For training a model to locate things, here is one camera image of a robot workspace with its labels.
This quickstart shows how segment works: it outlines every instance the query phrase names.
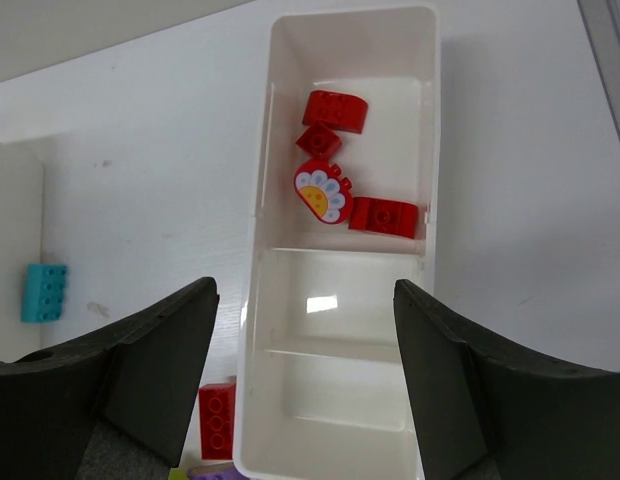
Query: lego brick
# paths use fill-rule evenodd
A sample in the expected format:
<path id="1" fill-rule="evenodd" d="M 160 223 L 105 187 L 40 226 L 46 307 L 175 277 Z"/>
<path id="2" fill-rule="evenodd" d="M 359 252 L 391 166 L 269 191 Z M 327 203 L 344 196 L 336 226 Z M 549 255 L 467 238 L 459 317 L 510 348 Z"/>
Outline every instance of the lego brick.
<path id="1" fill-rule="evenodd" d="M 406 238 L 416 236 L 419 218 L 416 205 L 370 197 L 355 197 L 353 203 L 349 229 Z"/>
<path id="2" fill-rule="evenodd" d="M 67 273 L 65 265 L 28 265 L 21 303 L 22 322 L 44 323 L 61 317 Z"/>
<path id="3" fill-rule="evenodd" d="M 232 463 L 195 467 L 188 470 L 190 480 L 249 480 Z"/>
<path id="4" fill-rule="evenodd" d="M 361 133 L 368 113 L 368 103 L 346 93 L 315 90 L 310 93 L 303 124 L 322 122 L 333 130 Z"/>
<path id="5" fill-rule="evenodd" d="M 305 162 L 294 175 L 297 195 L 320 222 L 336 225 L 352 212 L 352 184 L 339 175 L 338 165 L 317 159 Z"/>
<path id="6" fill-rule="evenodd" d="M 199 389 L 201 458 L 231 460 L 234 432 L 235 384 L 212 384 Z"/>
<path id="7" fill-rule="evenodd" d="M 341 148 L 341 138 L 321 122 L 315 122 L 299 137 L 297 145 L 312 158 L 328 161 Z"/>

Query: table surface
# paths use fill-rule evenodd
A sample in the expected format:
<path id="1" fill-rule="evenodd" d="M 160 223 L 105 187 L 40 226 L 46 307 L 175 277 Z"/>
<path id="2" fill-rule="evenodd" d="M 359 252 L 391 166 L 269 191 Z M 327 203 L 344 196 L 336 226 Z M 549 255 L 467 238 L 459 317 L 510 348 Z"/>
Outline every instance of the table surface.
<path id="1" fill-rule="evenodd" d="M 620 369 L 620 145 L 576 1 L 433 3 L 436 294 L 524 345 Z M 202 383 L 235 374 L 270 25 L 379 4 L 257 0 L 0 83 L 0 141 L 46 165 L 44 260 L 70 267 L 44 345 L 209 275 Z M 185 465 L 197 425 L 195 411 Z"/>

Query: red block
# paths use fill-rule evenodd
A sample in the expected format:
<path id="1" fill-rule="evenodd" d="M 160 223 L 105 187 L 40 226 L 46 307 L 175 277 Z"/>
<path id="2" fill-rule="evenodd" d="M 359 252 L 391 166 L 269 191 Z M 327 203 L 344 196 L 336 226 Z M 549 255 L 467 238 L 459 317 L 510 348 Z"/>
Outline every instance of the red block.
<path id="1" fill-rule="evenodd" d="M 341 148 L 341 138 L 323 123 L 315 122 L 299 137 L 297 145 L 311 157 L 328 161 Z"/>
<path id="2" fill-rule="evenodd" d="M 201 458 L 232 460 L 236 385 L 218 383 L 199 389 Z"/>
<path id="3" fill-rule="evenodd" d="M 323 122 L 333 130 L 361 133 L 368 113 L 368 103 L 354 95 L 315 90 L 310 93 L 303 124 Z"/>
<path id="4" fill-rule="evenodd" d="M 380 198 L 355 197 L 348 228 L 414 238 L 418 218 L 419 209 L 416 205 Z"/>
<path id="5" fill-rule="evenodd" d="M 338 165 L 315 158 L 301 165 L 294 174 L 294 189 L 320 222 L 336 225 L 352 212 L 352 183 L 339 178 Z"/>

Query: scuff mark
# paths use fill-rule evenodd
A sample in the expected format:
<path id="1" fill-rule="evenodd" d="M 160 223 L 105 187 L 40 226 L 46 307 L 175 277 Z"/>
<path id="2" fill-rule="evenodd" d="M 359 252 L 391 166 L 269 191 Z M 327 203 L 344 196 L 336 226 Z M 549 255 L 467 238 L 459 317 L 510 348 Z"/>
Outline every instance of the scuff mark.
<path id="1" fill-rule="evenodd" d="M 520 307 L 521 305 L 525 305 L 526 303 L 528 303 L 530 300 L 532 300 L 532 295 L 529 295 L 528 297 L 524 298 L 523 300 L 521 300 L 519 303 L 517 303 L 517 307 Z"/>
<path id="2" fill-rule="evenodd" d="M 97 315 L 100 315 L 103 318 L 110 318 L 110 309 L 108 307 L 104 307 L 100 303 L 89 302 L 87 307 L 88 307 L 88 311 L 92 313 L 96 313 Z"/>

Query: white tray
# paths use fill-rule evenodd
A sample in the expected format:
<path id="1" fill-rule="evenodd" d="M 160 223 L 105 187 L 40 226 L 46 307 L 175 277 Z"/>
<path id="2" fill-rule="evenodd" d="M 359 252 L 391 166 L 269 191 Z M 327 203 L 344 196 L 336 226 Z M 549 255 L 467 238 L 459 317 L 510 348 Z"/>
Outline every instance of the white tray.
<path id="1" fill-rule="evenodd" d="M 261 479 L 414 479 L 418 448 L 394 282 L 433 285 L 440 39 L 429 6 L 280 18 L 272 27 L 234 460 Z M 314 89 L 368 101 L 332 159 L 354 196 L 419 206 L 417 238 L 318 222 L 293 189 Z"/>

